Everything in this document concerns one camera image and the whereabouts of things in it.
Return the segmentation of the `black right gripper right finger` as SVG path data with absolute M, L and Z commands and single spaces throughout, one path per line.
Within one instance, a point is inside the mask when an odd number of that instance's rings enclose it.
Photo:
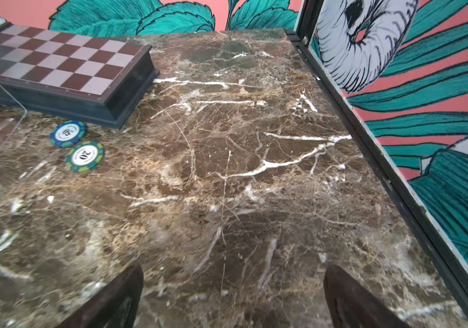
M 408 327 L 338 265 L 329 265 L 323 281 L 334 327 Z

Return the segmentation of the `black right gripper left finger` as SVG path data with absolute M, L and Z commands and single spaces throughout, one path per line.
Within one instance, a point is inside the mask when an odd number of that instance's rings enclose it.
M 133 327 L 143 286 L 141 266 L 131 265 L 57 328 Z

